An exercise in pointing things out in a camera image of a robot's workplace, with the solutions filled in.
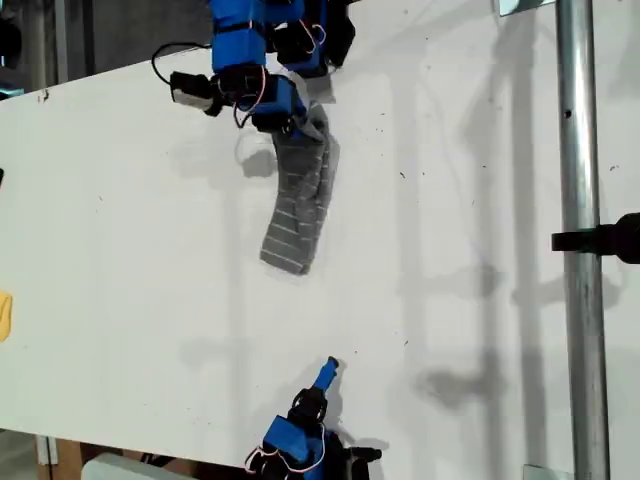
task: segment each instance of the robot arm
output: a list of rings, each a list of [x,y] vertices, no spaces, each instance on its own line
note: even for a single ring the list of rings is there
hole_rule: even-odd
[[[368,480],[368,464],[382,457],[373,448],[344,448],[324,426],[325,393],[338,361],[329,357],[313,386],[294,399],[287,417],[276,416],[262,446],[247,457],[245,469],[261,480]]]
[[[263,132],[296,129],[306,108],[295,84],[266,70],[266,54],[303,78],[342,66],[355,37],[347,6],[354,0],[209,0],[215,75],[174,72],[173,100],[217,116],[232,107],[238,127],[252,118]],[[238,111],[244,112],[242,121]]]

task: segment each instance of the silver pipe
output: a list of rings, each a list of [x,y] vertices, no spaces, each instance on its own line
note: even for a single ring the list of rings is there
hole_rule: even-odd
[[[600,223],[592,0],[557,0],[564,231]],[[602,265],[565,253],[576,480],[609,480]]]
[[[67,3],[55,0],[56,12],[56,59],[58,61],[58,83],[67,83],[69,78],[69,39],[67,38]]]

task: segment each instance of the white tabletop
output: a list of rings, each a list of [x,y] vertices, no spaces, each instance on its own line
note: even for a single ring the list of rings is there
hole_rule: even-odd
[[[640,208],[638,5],[596,2],[603,221]],[[375,480],[572,470],[554,9],[351,12],[306,277],[259,260],[277,178],[241,163],[269,138],[172,104],[149,64],[0,104],[0,427],[240,465],[333,355],[327,425],[386,448]],[[209,73],[209,53],[159,66]],[[640,431],[640,271],[604,269],[620,478]]]

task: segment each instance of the yellow object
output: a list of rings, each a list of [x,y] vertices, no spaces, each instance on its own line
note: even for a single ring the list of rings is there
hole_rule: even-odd
[[[4,342],[11,333],[11,307],[13,297],[0,292],[0,342]]]

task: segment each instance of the black object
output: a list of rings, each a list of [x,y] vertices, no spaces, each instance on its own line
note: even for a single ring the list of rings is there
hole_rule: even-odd
[[[344,448],[334,432],[328,435],[325,447],[325,480],[369,480],[369,464],[382,458],[382,451],[376,448]]]
[[[201,43],[195,43],[195,42],[170,42],[170,43],[165,43],[164,45],[161,45],[160,47],[158,47],[158,49],[151,56],[151,67],[153,68],[153,71],[156,74],[156,76],[167,85],[171,85],[171,84],[169,83],[169,80],[164,78],[158,71],[158,67],[156,66],[156,60],[158,60],[158,57],[162,52],[173,47],[199,48],[202,50],[211,50],[211,45],[203,45]]]
[[[624,263],[640,265],[640,213],[625,215],[615,225],[556,233],[551,245],[554,252],[616,255]]]
[[[175,460],[175,458],[173,458],[173,457],[167,457],[165,455],[160,455],[158,457],[153,458],[148,463],[150,463],[154,467],[164,468],[167,465],[169,465],[171,462],[173,462],[174,460]]]
[[[218,89],[214,88],[204,75],[173,72],[169,85],[174,102],[199,108],[212,117],[220,114],[223,107],[222,98],[219,94],[216,95]]]
[[[304,430],[314,430],[327,414],[327,399],[317,388],[305,388],[293,400],[287,419]]]
[[[22,49],[22,34],[13,23],[0,18],[0,56],[18,55]]]
[[[356,37],[356,28],[349,19],[348,5],[358,0],[329,2],[327,17],[326,56],[336,67],[341,67]]]

